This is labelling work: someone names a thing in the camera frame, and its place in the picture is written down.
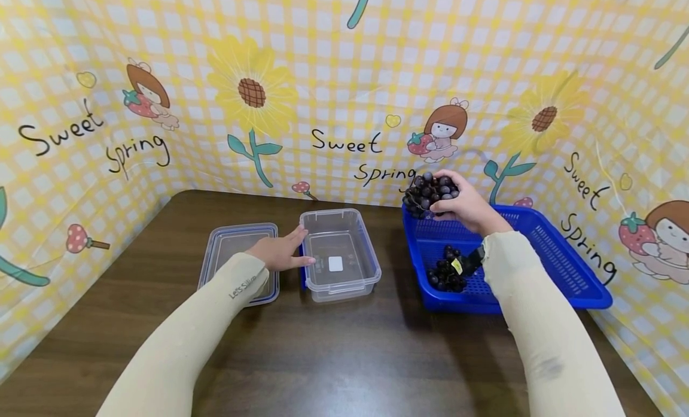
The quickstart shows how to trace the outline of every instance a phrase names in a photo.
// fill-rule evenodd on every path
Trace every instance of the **right hand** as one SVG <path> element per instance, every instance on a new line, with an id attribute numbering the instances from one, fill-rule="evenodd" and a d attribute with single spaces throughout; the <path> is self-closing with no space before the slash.
<path id="1" fill-rule="evenodd" d="M 446 212 L 438 221 L 457 220 L 468 230 L 481 237 L 499 232 L 510 232 L 512 226 L 486 202 L 478 191 L 459 173 L 447 171 L 436 172 L 436 178 L 448 176 L 457 185 L 459 195 L 450 200 L 439 200 L 431 205 L 432 212 Z"/>

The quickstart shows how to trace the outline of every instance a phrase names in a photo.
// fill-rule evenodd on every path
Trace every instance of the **arm sleeve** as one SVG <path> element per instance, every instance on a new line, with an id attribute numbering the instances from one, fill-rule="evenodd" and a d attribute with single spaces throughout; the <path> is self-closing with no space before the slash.
<path id="1" fill-rule="evenodd" d="M 529 240 L 496 233 L 484 249 L 486 282 L 524 363 L 531 416 L 624 416 L 588 332 Z"/>
<path id="2" fill-rule="evenodd" d="M 96 417 L 189 417 L 201 369 L 268 276 L 251 255 L 229 259 L 141 345 Z"/>

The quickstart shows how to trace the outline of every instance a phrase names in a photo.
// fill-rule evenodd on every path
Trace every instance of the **blue mesh basket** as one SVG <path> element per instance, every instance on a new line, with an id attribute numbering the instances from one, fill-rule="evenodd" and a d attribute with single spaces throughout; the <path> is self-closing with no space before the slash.
<path id="1" fill-rule="evenodd" d="M 573 308 L 605 309 L 612 296 L 595 273 L 565 241 L 557 229 L 538 211 L 516 206 L 493 206 L 518 232 L 522 232 L 539 255 L 545 271 Z M 423 306 L 432 312 L 500 313 L 498 300 L 484 281 L 483 268 L 468 280 L 461 293 L 438 291 L 431 287 L 426 271 L 443 258 L 445 245 L 469 254 L 481 245 L 481 236 L 467 230 L 458 221 L 432 221 L 412 218 L 402 209 L 404 232 L 409 253 L 416 268 Z"/>

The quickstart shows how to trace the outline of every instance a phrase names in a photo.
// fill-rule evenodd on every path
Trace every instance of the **yellow checkered backdrop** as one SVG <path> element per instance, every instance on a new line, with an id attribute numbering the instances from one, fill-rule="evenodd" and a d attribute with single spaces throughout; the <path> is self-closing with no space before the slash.
<path id="1" fill-rule="evenodd" d="M 548 216 L 689 413 L 689 0 L 0 5 L 0 379 L 179 191 L 397 205 L 453 168 Z"/>

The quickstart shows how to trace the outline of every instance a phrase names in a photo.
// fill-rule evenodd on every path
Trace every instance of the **brown table surface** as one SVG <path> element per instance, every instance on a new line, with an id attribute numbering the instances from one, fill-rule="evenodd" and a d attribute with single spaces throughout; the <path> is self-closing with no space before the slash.
<path id="1" fill-rule="evenodd" d="M 276 223 L 341 203 L 177 194 L 0 386 L 0 416 L 94 416 L 155 328 L 196 290 L 219 226 Z M 382 268 L 369 296 L 317 304 L 284 272 L 243 310 L 196 384 L 194 416 L 528 416 L 522 363 L 501 316 L 433 314 L 420 298 L 400 210 L 356 205 Z M 581 313 L 627 416 L 660 416 Z"/>

